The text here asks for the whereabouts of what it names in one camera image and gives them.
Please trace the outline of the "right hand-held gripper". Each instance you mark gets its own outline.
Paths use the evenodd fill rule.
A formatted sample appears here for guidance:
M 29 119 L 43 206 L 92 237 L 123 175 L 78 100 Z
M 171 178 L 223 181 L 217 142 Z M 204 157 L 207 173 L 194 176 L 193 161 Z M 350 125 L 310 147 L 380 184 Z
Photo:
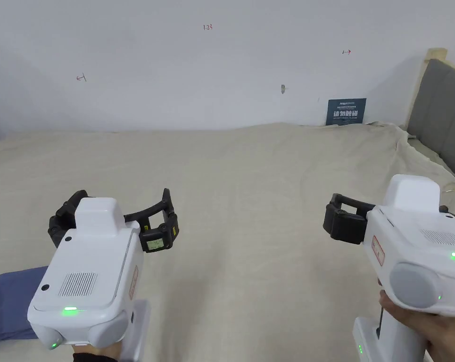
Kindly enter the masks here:
M 416 312 L 455 317 L 455 214 L 433 180 L 397 174 L 381 205 L 334 193 L 323 228 L 362 242 L 390 300 Z

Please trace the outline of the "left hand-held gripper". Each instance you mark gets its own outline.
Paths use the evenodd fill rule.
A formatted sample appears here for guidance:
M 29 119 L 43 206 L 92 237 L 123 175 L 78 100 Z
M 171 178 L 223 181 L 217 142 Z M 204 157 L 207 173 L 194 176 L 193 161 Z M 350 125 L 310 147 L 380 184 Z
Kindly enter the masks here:
M 152 228 L 158 213 L 164 222 Z M 125 216 L 114 198 L 79 190 L 50 217 L 48 235 L 57 250 L 27 311 L 40 342 L 52 350 L 121 341 L 120 361 L 140 362 L 150 316 L 137 296 L 144 252 L 170 249 L 179 235 L 170 190 Z

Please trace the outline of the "person's left hand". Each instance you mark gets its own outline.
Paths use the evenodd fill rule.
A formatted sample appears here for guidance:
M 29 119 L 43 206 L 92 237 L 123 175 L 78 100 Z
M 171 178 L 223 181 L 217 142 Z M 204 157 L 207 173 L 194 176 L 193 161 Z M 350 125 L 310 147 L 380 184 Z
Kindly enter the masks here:
M 118 362 L 122 353 L 122 341 L 104 348 L 92 345 L 72 345 L 74 362 Z

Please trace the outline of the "person's right hand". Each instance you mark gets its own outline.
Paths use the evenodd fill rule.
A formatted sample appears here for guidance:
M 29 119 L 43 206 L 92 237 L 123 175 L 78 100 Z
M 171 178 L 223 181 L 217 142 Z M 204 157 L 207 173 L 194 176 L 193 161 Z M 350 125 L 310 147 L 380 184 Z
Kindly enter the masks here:
M 428 340 L 428 353 L 434 362 L 455 362 L 455 317 L 401 308 L 390 300 L 383 289 L 379 303 L 394 319 Z

